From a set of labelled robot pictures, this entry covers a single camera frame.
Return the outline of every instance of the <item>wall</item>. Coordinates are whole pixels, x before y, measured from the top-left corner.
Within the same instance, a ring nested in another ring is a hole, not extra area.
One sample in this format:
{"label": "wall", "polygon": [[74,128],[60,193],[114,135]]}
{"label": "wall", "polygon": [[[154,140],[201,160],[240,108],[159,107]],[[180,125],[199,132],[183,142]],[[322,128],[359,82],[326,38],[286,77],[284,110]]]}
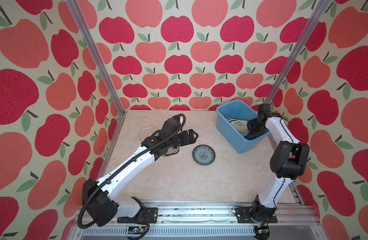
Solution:
{"label": "wall", "polygon": [[0,240],[64,239],[116,125],[62,20],[74,25],[65,2],[0,1]]}
{"label": "wall", "polygon": [[297,58],[302,74],[281,85],[276,110],[311,147],[296,183],[329,239],[368,239],[368,1],[337,0],[322,24],[323,44]]}
{"label": "wall", "polygon": [[[112,51],[112,61],[103,59],[124,108],[171,110],[215,110],[232,99],[257,105],[315,5],[298,10],[304,0],[89,1],[98,16],[91,33]],[[322,40],[316,33],[309,45],[318,48]],[[296,64],[289,78],[296,80],[300,71]],[[281,102],[279,94],[274,103]]]}

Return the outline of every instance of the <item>table surface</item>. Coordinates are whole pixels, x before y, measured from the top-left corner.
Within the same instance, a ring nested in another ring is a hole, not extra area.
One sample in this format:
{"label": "table surface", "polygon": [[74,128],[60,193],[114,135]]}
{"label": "table surface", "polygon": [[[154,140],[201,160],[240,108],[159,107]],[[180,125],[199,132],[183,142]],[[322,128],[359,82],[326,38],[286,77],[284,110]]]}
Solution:
{"label": "table surface", "polygon": [[[183,130],[199,134],[195,144],[180,147],[173,156],[160,157],[143,169],[117,197],[169,201],[251,202],[272,174],[269,161],[273,154],[268,137],[254,149],[239,154],[216,129],[215,111],[129,110],[106,169],[106,174],[131,156],[140,146],[139,132],[151,127],[161,129],[168,118],[184,113]],[[215,161],[207,166],[196,163],[193,149],[206,144],[215,151]],[[279,202],[294,203],[289,187]]]}

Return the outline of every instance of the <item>apple print wallpaper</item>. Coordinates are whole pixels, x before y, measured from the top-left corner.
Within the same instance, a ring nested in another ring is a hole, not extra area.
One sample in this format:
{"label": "apple print wallpaper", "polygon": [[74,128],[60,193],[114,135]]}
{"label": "apple print wallpaper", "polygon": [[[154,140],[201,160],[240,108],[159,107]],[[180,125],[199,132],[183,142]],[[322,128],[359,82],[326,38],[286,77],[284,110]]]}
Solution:
{"label": "apple print wallpaper", "polygon": [[0,1],[0,240],[65,239],[99,174],[119,115],[87,52],[66,2]]}

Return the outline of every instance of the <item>blue bin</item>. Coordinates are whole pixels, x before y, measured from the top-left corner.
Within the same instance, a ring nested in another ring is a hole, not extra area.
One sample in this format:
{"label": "blue bin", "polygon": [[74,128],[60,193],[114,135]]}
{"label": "blue bin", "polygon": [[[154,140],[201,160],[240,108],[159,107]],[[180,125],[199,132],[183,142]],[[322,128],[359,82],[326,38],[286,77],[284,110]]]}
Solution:
{"label": "blue bin", "polygon": [[225,103],[216,109],[217,125],[216,128],[228,140],[238,153],[244,153],[256,147],[259,142],[270,134],[270,131],[253,140],[243,137],[226,118],[235,118],[239,120],[252,120],[257,118],[257,112],[241,100],[233,100]]}

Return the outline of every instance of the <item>wire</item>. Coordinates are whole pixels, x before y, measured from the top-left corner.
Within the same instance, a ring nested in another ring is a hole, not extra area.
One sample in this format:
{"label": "wire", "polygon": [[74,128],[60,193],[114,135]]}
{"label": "wire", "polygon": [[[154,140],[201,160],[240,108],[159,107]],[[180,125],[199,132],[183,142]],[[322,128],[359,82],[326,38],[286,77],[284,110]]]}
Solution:
{"label": "wire", "polygon": [[124,168],[126,168],[129,164],[131,164],[133,161],[136,161],[138,157],[140,157],[141,155],[143,155],[144,153],[151,151],[153,148],[158,147],[160,145],[162,145],[163,143],[165,143],[166,141],[168,141],[169,139],[171,139],[173,136],[175,136],[183,127],[186,121],[186,117],[184,114],[180,113],[178,115],[173,116],[173,118],[181,116],[183,118],[183,122],[181,123],[181,125],[179,126],[179,128],[172,133],[171,135],[169,135],[166,139],[162,140],[161,142],[155,144],[154,146],[145,149],[144,151],[138,153],[136,156],[132,157],[131,159],[129,159],[124,165],[122,165],[118,170],[116,170],[112,175],[110,175],[107,179],[105,179],[92,193],[91,195],[87,198],[85,204],[82,206],[79,215],[77,217],[77,226],[81,229],[85,229],[85,228],[89,228],[90,226],[92,226],[93,224],[95,224],[95,221],[92,221],[88,224],[83,224],[82,220],[83,220],[83,215],[85,213],[85,210],[88,207],[88,204],[93,200],[93,198],[96,196],[96,194],[99,192],[99,190],[107,183],[109,183],[117,174],[119,174],[119,172],[121,172]]}

